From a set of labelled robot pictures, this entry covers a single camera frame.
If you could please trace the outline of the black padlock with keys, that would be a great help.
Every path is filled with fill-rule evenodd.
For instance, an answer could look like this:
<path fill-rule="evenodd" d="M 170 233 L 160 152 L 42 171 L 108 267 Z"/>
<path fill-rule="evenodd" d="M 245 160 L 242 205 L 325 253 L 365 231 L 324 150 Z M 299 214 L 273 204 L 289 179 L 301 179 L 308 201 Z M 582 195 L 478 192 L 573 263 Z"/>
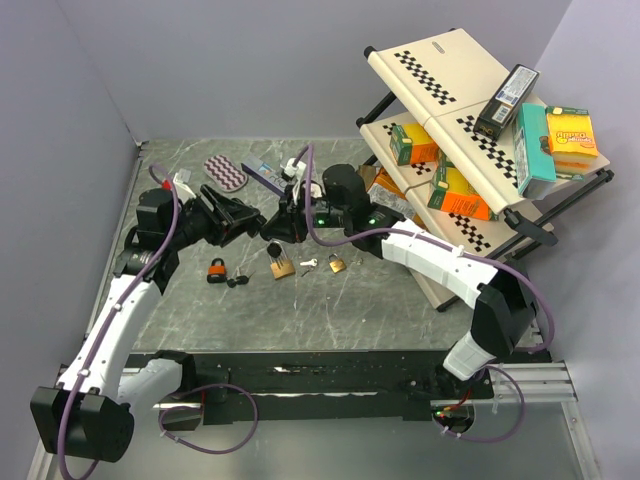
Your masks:
<path fill-rule="evenodd" d="M 272 241 L 267 245 L 266 251 L 270 258 L 270 263 L 280 266 L 283 252 L 281 244 L 277 241 Z"/>

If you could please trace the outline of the long shackle brass padlock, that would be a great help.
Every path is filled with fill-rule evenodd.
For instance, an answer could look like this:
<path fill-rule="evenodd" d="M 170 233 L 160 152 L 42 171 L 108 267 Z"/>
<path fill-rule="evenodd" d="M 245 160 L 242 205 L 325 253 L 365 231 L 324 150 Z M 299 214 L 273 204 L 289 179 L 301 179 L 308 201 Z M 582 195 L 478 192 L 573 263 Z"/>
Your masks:
<path fill-rule="evenodd" d="M 284 250 L 279 255 L 269 255 L 270 268 L 275 280 L 281 280 L 296 273 L 293 261 Z"/>

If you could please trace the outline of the silver key pair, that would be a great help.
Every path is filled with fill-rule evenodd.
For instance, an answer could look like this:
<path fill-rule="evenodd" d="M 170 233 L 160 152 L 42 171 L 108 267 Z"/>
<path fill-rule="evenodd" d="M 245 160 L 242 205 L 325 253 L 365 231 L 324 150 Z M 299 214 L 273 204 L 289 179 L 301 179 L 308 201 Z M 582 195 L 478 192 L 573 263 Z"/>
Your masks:
<path fill-rule="evenodd" d="M 305 275 L 311 273 L 316 269 L 317 266 L 318 266 L 318 260 L 316 258 L 302 261 L 300 263 L 300 267 L 302 268 L 302 273 L 300 274 L 300 276 L 304 277 Z"/>

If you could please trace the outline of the orange black padlock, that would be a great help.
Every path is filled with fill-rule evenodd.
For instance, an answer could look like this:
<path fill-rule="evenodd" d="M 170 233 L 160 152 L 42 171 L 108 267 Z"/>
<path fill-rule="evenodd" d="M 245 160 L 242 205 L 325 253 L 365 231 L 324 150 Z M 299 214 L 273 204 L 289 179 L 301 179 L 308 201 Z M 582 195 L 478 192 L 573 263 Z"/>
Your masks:
<path fill-rule="evenodd" d="M 222 258 L 214 258 L 207 270 L 206 281 L 208 284 L 221 284 L 227 281 L 227 269 Z"/>

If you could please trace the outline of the small brass padlock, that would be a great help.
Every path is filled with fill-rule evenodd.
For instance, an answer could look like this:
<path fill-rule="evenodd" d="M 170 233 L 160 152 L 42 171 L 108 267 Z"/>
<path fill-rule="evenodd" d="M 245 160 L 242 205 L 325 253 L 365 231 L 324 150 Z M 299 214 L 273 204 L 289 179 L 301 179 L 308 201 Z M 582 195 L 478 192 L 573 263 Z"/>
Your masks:
<path fill-rule="evenodd" d="M 329 264 L 329 267 L 330 267 L 331 271 L 334 274 L 340 273 L 340 272 L 344 271 L 347 268 L 347 265 L 344 262 L 344 260 L 342 258 L 340 258 L 335 253 L 332 253 L 328 257 L 328 264 Z"/>

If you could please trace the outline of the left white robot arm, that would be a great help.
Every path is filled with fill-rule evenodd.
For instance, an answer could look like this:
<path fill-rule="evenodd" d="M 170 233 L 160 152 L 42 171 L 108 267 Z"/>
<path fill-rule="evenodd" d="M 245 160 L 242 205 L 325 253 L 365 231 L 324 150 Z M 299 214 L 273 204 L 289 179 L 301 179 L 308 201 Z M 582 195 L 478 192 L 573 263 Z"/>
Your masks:
<path fill-rule="evenodd" d="M 243 234 L 256 236 L 265 222 L 258 209 L 208 186 L 186 201 L 172 188 L 147 190 L 136 218 L 80 351 L 54 386 L 32 396 L 31 413 L 49 453 L 116 462 L 138 417 L 167 396 L 184 402 L 195 395 L 195 360 L 184 352 L 159 351 L 123 380 L 132 347 L 178 268 L 181 250 L 201 240 L 224 247 Z"/>

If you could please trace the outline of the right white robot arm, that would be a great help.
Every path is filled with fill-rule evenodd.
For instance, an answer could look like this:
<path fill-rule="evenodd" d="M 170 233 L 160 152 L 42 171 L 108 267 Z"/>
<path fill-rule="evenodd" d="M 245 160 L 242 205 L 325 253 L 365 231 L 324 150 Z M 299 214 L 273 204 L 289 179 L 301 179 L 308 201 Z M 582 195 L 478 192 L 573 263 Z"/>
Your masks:
<path fill-rule="evenodd" d="M 536 317 L 537 302 L 524 273 L 472 256 L 372 201 L 350 165 L 329 167 L 320 184 L 305 177 L 287 187 L 261 235 L 300 243 L 319 228 L 342 229 L 357 249 L 421 274 L 472 308 L 469 330 L 451 347 L 436 376 L 438 390 L 448 398 L 461 397 L 485 365 L 511 355 Z"/>

